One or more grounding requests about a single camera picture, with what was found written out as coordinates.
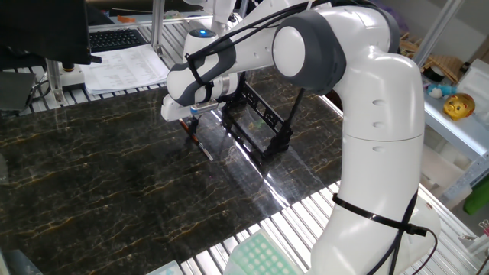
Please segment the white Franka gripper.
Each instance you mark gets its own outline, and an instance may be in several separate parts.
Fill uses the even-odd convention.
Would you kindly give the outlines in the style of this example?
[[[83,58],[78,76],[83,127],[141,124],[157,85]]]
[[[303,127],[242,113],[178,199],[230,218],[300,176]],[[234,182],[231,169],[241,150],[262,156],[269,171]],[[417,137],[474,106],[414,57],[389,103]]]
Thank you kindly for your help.
[[[199,126],[199,119],[196,118],[195,116],[202,115],[204,113],[216,110],[219,106],[222,106],[222,103],[218,103],[214,99],[212,99],[209,102],[196,103],[194,105],[189,105],[189,106],[182,106],[176,101],[174,101],[170,97],[170,95],[166,95],[163,98],[160,113],[161,116],[166,121],[176,121],[176,120],[186,118],[188,134],[189,136],[191,136],[192,134],[196,134],[197,128]]]

